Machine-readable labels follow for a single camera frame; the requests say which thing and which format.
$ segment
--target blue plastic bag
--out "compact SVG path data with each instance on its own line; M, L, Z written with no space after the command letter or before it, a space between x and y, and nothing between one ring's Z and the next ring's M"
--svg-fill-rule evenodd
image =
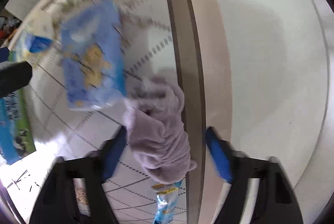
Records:
M182 180L169 185L158 183L152 186L158 200L158 210L154 216L153 224L168 224L173 221L181 184Z
M100 109L125 96L120 14L111 0L79 11L61 26L70 109Z

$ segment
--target blue food package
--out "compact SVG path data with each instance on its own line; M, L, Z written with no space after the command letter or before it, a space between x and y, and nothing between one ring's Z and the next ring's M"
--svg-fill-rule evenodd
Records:
M50 13L35 10L21 37L24 48L31 53L45 51L53 42L52 16Z
M15 52L9 61L16 61ZM0 99L0 154L11 165L36 151L26 112L23 89Z
M100 109L125 96L120 13L111 0L80 10L61 26L70 109Z

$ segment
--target lavender cloth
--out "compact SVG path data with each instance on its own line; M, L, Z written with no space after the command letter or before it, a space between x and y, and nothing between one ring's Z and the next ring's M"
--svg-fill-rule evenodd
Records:
M126 107L128 145L146 174L169 184L196 167L181 121L184 94L180 87L158 76L146 79L130 91Z

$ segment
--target plastic wrapper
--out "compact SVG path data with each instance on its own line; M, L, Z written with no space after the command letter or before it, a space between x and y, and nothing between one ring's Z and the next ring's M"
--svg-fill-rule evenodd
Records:
M158 210L153 224L166 224L173 221L174 209L177 205L181 184L182 180L169 185L159 183L152 186L158 200Z
M51 14L37 10L25 27L24 47L26 51L38 53L49 48L53 41Z
M68 107L101 109L125 96L120 13L112 0L77 9L60 26Z

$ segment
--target clutter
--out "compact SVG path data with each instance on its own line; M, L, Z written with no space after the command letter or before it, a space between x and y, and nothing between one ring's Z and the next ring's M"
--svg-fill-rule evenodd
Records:
M158 210L153 224L167 224L173 221L174 209L177 205L182 180L169 185L156 184L152 189L157 194Z
M128 145L143 170L159 183L181 181L196 167L181 120L181 88L159 76L145 79L129 91L126 107Z
M93 3L61 24L70 109L100 109L126 94L119 27L119 10L111 0Z
M15 60L14 52L10 53L9 60ZM19 89L29 83L32 69L27 62L1 64L8 64L7 67L11 67L11 70L0 70L0 77L4 82L4 87L0 87L0 97L3 97L0 99L0 154L7 164L11 165L36 150L26 113L23 90Z
M8 46L20 24L21 20L16 17L0 17L0 46Z

